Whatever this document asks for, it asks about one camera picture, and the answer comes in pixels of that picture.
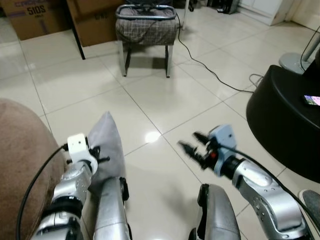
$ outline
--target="plaid cushion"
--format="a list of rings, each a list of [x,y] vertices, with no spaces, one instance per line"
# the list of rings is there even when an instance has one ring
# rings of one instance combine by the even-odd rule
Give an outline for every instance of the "plaid cushion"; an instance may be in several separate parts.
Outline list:
[[[141,15],[141,10],[124,8],[123,15]],[[152,9],[151,16],[171,16],[168,9]],[[173,45],[177,34],[176,20],[125,20],[118,19],[115,24],[118,40],[141,45]]]

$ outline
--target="black round table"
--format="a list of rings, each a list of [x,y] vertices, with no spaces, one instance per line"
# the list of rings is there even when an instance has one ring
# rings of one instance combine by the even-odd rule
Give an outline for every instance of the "black round table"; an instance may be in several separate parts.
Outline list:
[[[280,163],[320,183],[320,106],[303,96],[320,96],[317,79],[272,65],[251,96],[246,117],[260,144]]]

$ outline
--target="black wire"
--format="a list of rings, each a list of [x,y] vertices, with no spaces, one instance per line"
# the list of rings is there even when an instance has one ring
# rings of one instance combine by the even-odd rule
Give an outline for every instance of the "black wire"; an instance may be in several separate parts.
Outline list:
[[[259,77],[258,81],[254,82],[251,80],[251,77],[252,76],[257,76]],[[252,73],[250,76],[249,76],[249,81],[255,86],[257,87],[258,86],[258,83],[264,78],[264,76],[260,75],[260,74],[256,74],[256,73]]]
[[[24,213],[24,209],[25,209],[25,205],[29,196],[29,193],[32,189],[32,187],[34,186],[37,178],[39,177],[39,175],[41,174],[41,172],[44,170],[44,168],[47,166],[47,164],[50,162],[50,160],[61,150],[61,149],[66,149],[68,147],[68,145],[62,145],[60,146],[57,150],[54,151],[54,153],[51,154],[51,156],[44,162],[44,164],[40,167],[40,169],[38,170],[38,172],[36,173],[36,175],[33,177],[31,183],[29,184],[27,190],[24,193],[23,199],[21,201],[21,205],[19,208],[19,212],[18,212],[18,216],[17,216],[17,220],[16,220],[16,226],[15,226],[15,239],[16,240],[21,240],[21,221],[22,221],[22,216]]]
[[[302,54],[301,54],[301,56],[300,56],[300,65],[301,65],[301,68],[302,68],[304,71],[306,71],[306,70],[304,69],[304,66],[302,66],[302,56],[305,54],[305,51],[307,50],[309,44],[311,43],[312,39],[314,38],[314,36],[316,35],[316,33],[318,32],[319,29],[320,29],[320,26],[319,26],[319,27],[315,30],[315,32],[313,33],[312,37],[310,38],[308,44],[305,46],[305,48],[304,48],[304,50],[303,50],[303,52],[302,52]]]
[[[306,205],[304,205],[301,200],[293,193],[291,192],[285,185],[283,185],[283,183],[275,176],[273,175],[268,169],[266,169],[261,163],[259,163],[257,160],[253,159],[252,157],[250,157],[249,155],[233,149],[231,147],[225,146],[220,144],[219,145],[221,148],[225,148],[228,149],[236,154],[242,155],[243,157],[245,157],[246,159],[250,160],[251,162],[253,162],[254,164],[258,165],[262,170],[264,170],[268,175],[270,175],[275,182],[285,191],[287,192],[291,197],[293,197],[293,199],[303,208],[303,210],[305,211],[305,213],[308,215],[308,217],[312,220],[311,223],[314,226],[314,228],[317,230],[317,234],[320,236],[319,232],[320,231],[320,223],[317,221],[316,217],[314,216],[314,214],[306,207]]]
[[[188,53],[189,53],[189,56],[190,56],[190,58],[193,60],[193,61],[195,61],[195,62],[197,62],[197,63],[200,63],[200,64],[202,64],[210,73],[212,73],[217,79],[218,79],[218,81],[220,82],[220,83],[222,83],[222,84],[224,84],[224,85],[226,85],[226,86],[228,86],[229,88],[232,88],[232,89],[234,89],[234,90],[236,90],[236,91],[238,91],[238,92],[244,92],[244,93],[250,93],[250,94],[253,94],[254,92],[253,91],[247,91],[247,90],[240,90],[240,89],[237,89],[237,88],[235,88],[235,87],[233,87],[233,86],[230,86],[229,84],[227,84],[227,83],[225,83],[225,82],[223,82],[223,81],[221,81],[220,80],[220,78],[218,77],[218,75],[214,72],[214,71],[212,71],[211,69],[209,69],[203,62],[201,62],[201,61],[198,61],[198,60],[196,60],[196,59],[194,59],[192,56],[191,56],[191,53],[190,53],[190,50],[189,50],[189,48],[180,40],[180,30],[181,30],[181,23],[180,23],[180,18],[179,18],[179,15],[178,14],[176,14],[176,16],[178,17],[178,20],[179,20],[179,32],[178,32],[178,40],[179,40],[179,42],[188,50]]]

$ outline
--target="phone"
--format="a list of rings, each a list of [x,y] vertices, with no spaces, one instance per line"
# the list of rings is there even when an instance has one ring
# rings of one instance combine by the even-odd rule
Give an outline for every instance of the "phone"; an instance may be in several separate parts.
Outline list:
[[[304,99],[305,103],[308,105],[320,106],[320,96],[304,95],[303,99]]]

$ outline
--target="shoe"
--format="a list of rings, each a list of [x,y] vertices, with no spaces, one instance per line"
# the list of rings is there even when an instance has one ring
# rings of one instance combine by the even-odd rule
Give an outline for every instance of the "shoe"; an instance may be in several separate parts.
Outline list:
[[[320,194],[306,189],[299,192],[298,197],[320,223]]]

